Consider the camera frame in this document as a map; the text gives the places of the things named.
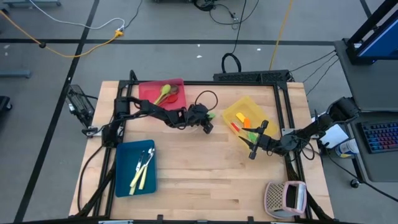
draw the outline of concrete floor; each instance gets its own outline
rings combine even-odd
[[[62,7],[44,9],[57,19],[85,23],[95,0],[62,1]],[[220,1],[237,15],[243,1]],[[248,0],[247,10],[255,0]],[[366,0],[370,10],[382,0]],[[139,1],[100,0],[93,25],[114,16],[129,20]],[[259,6],[242,25],[241,40],[276,40],[289,0],[260,0]],[[67,39],[73,44],[49,44],[74,54],[83,28],[51,21],[35,9],[10,9],[11,17],[30,34],[42,39]],[[217,19],[229,22],[223,9],[214,11]],[[281,45],[273,69],[294,69],[333,50],[331,41],[349,37],[366,20],[360,0],[295,1],[282,40],[294,45]],[[91,30],[88,40],[109,39],[119,24]],[[29,69],[30,79],[2,78],[0,95],[12,98],[14,109],[2,120],[0,132],[0,223],[12,222],[31,175],[37,155],[52,119],[58,97],[71,69],[72,59],[61,58],[38,48],[36,44],[21,44],[25,36],[0,18],[1,70]],[[125,31],[121,40],[233,40],[236,31],[230,26],[215,24],[208,13],[201,12],[183,1],[163,0],[155,4],[144,0],[137,19]],[[93,44],[85,44],[83,51]],[[103,80],[127,79],[133,69],[141,80],[161,80],[182,77],[185,80],[212,80],[221,71],[221,57],[231,51],[230,44],[111,44],[99,48],[79,60],[72,83],[79,84],[89,95],[97,95]],[[273,45],[238,45],[236,55],[244,71],[267,70]],[[309,76],[321,63],[294,72],[296,81]],[[323,67],[305,83],[306,90],[314,86],[327,67]],[[233,62],[227,71],[235,71]],[[339,63],[308,96],[311,111],[325,111],[327,106],[350,90]],[[81,124],[64,105],[40,173],[25,221],[63,218],[68,215],[83,157],[86,139],[80,133]],[[353,170],[351,161],[339,161]],[[366,186],[351,189],[351,177],[324,158],[324,172],[330,191],[335,217],[359,223],[392,223],[398,218],[398,204]],[[398,197],[398,184],[376,183],[381,190]]]

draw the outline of yellow tray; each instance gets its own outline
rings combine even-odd
[[[225,109],[223,112],[224,122],[237,136],[242,136],[246,139],[249,139],[246,131],[240,129],[239,132],[237,132],[231,124],[232,122],[234,122],[240,128],[243,128],[243,123],[240,122],[240,120],[236,116],[237,113],[242,113],[246,118],[250,120],[251,128],[259,127],[262,121],[267,120],[268,127],[264,134],[268,136],[273,136],[279,130],[275,122],[271,121],[265,114],[265,112],[250,97],[245,96],[229,108]],[[240,141],[246,146],[247,149],[249,149],[249,146],[242,139],[240,139]]]

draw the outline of yellow cable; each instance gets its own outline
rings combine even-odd
[[[284,21],[282,22],[282,26],[280,27],[278,39],[276,40],[274,53],[272,53],[271,63],[269,64],[269,70],[272,69],[272,64],[274,63],[274,58],[275,58],[276,52],[278,51],[279,41],[282,38],[282,34],[284,32],[284,29],[285,29],[285,24],[286,24],[287,18],[289,16],[289,12],[292,9],[292,4],[293,4],[293,0],[290,0],[289,7],[287,8]]]
[[[0,13],[1,13],[1,14],[2,14],[14,27],[16,27],[17,29],[19,29],[22,33],[24,33],[26,36],[28,36],[28,37],[29,37],[30,39],[32,39],[34,42],[36,42],[36,43],[39,44],[39,45],[42,44],[42,43],[40,43],[40,41],[38,41],[37,39],[35,39],[35,38],[32,37],[31,35],[29,35],[26,31],[24,31],[22,28],[20,28],[20,27],[19,27],[14,21],[12,21],[2,10],[0,10]],[[106,45],[106,44],[108,44],[108,43],[114,41],[116,38],[118,38],[118,37],[120,37],[120,36],[122,36],[122,35],[123,35],[123,32],[121,32],[121,31],[119,31],[119,30],[116,30],[116,33],[115,33],[115,35],[114,35],[114,37],[113,37],[112,39],[108,40],[107,42],[105,42],[105,43],[103,43],[103,44],[99,44],[99,45],[93,47],[92,49],[89,49],[89,51],[87,51],[87,52],[85,52],[85,53],[83,53],[83,54],[80,54],[80,55],[64,55],[64,54],[61,54],[60,52],[57,52],[57,51],[54,50],[54,49],[51,49],[50,47],[47,47],[47,46],[46,46],[45,48],[46,48],[47,50],[49,50],[49,51],[51,51],[51,52],[53,52],[53,53],[59,55],[59,56],[62,56],[62,57],[66,57],[66,58],[77,58],[77,57],[81,57],[81,56],[90,54],[93,50],[97,49],[98,47],[104,46],[104,45]]]

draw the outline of wooden tabletop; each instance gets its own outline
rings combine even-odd
[[[109,122],[113,112],[118,82],[103,82],[93,124],[101,126]],[[290,102],[296,128],[311,123],[307,98],[302,83],[288,83]],[[193,103],[203,90],[212,90],[219,103],[212,112],[216,118],[214,128],[207,135],[201,127],[178,130],[167,127],[162,121],[147,117],[128,121],[124,142],[153,139],[157,149],[158,190],[154,194],[133,197],[115,197],[111,218],[156,219],[163,214],[165,220],[275,220],[264,211],[264,192],[270,181],[286,181],[282,157],[267,156],[259,151],[255,160],[233,132],[224,124],[223,110],[243,96],[250,96],[278,124],[275,96],[268,86],[203,86],[186,85],[187,105]],[[138,97],[138,86],[133,87],[133,96]],[[285,126],[287,115],[284,110]],[[200,98],[208,108],[215,103],[214,96],[204,94]],[[279,139],[277,133],[273,138]],[[83,164],[101,145],[101,138],[89,139]],[[89,163],[83,178],[82,206],[90,199],[98,186],[104,149]],[[329,216],[333,217],[328,189],[321,160],[318,155],[308,161],[302,155],[308,191]],[[77,213],[77,185],[70,214]],[[108,191],[103,194],[101,213],[105,210]]]

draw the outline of red tray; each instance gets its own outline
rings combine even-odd
[[[187,102],[185,101],[184,81],[182,78],[140,83],[138,86],[140,100],[149,100],[151,103],[153,103],[159,97],[162,86],[166,84],[178,86],[178,100],[174,103],[163,103],[161,104],[161,107],[167,110],[175,110],[180,109],[181,107],[186,107]]]

